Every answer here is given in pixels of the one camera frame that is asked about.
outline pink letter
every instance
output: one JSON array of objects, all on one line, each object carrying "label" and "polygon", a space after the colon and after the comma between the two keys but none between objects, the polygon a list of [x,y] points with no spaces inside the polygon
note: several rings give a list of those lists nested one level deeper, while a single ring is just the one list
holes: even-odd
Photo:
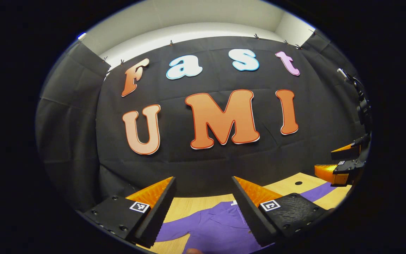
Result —
[{"label": "pink letter", "polygon": [[292,66],[292,58],[290,56],[287,56],[283,51],[278,52],[275,54],[278,58],[280,58],[283,61],[283,64],[285,65],[286,69],[294,76],[300,75],[300,71],[298,69],[295,69]]}]

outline wooden surface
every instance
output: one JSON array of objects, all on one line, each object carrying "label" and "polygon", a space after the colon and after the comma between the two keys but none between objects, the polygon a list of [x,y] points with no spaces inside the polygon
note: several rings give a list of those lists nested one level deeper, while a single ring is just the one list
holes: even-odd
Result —
[{"label": "wooden surface", "polygon": [[[324,180],[321,180],[317,177],[298,173],[264,187],[269,190],[275,191],[278,194],[287,195],[289,193],[303,193],[324,183],[326,183]],[[314,203],[324,209],[334,208],[338,204],[340,204],[349,190],[350,186],[338,187],[323,198],[316,200]],[[166,218],[164,219],[164,222],[172,222],[174,220],[187,217],[195,212],[212,208],[220,202],[233,200],[234,196],[232,194],[221,196],[206,196],[202,198],[174,198],[170,205],[169,211],[167,212]],[[190,234],[187,234],[172,241],[157,242],[148,250],[158,254],[181,254],[184,250],[189,236]]]}]

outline white wall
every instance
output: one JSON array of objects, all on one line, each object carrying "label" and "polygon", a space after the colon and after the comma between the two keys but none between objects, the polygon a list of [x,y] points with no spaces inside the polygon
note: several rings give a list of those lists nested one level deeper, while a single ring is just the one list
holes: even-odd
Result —
[{"label": "white wall", "polygon": [[166,27],[136,36],[100,54],[100,57],[107,56],[106,62],[111,65],[109,69],[111,70],[120,64],[120,59],[127,61],[150,50],[169,45],[170,40],[176,43],[217,36],[254,37],[254,34],[257,34],[259,38],[284,42],[284,39],[276,33],[255,27],[217,22],[191,23]]},{"label": "white wall", "polygon": [[275,33],[289,44],[301,46],[313,34],[309,29],[314,31],[314,27],[310,24],[289,12],[285,12]]}]

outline ceiling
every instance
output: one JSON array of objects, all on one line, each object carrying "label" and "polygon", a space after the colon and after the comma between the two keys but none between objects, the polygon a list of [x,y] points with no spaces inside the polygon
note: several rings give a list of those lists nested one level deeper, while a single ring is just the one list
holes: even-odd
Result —
[{"label": "ceiling", "polygon": [[86,31],[85,45],[97,55],[121,42],[179,24],[222,22],[275,32],[284,10],[261,0],[144,0]]}]

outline orange letter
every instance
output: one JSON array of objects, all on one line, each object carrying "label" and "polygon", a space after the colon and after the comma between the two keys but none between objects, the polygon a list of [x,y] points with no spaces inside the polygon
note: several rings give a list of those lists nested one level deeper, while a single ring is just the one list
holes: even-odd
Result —
[{"label": "orange letter", "polygon": [[257,141],[259,132],[255,130],[253,121],[252,99],[252,91],[244,89],[233,91],[225,111],[222,111],[207,93],[197,93],[187,97],[185,101],[192,107],[195,128],[195,139],[190,146],[194,149],[204,149],[214,145],[214,140],[208,136],[206,125],[211,128],[222,145],[227,143],[233,123],[235,124],[233,143]]},{"label": "orange letter", "polygon": [[137,136],[137,124],[136,119],[139,116],[137,111],[129,111],[124,114],[122,119],[126,128],[126,138],[130,148],[142,155],[150,155],[159,149],[159,143],[161,141],[159,137],[158,128],[158,112],[161,110],[161,106],[155,104],[143,109],[142,114],[147,117],[148,135],[150,140],[147,143],[141,143]]},{"label": "orange letter", "polygon": [[134,84],[134,79],[139,81],[139,79],[142,77],[142,66],[147,66],[149,62],[150,60],[148,58],[145,58],[133,67],[126,70],[126,81],[124,82],[124,90],[121,93],[121,97],[125,97],[126,95],[129,95],[134,90],[136,90],[137,85]]},{"label": "orange letter", "polygon": [[295,122],[294,104],[292,103],[294,93],[289,90],[278,90],[275,94],[282,102],[283,126],[281,132],[283,135],[292,134],[299,129]]}]

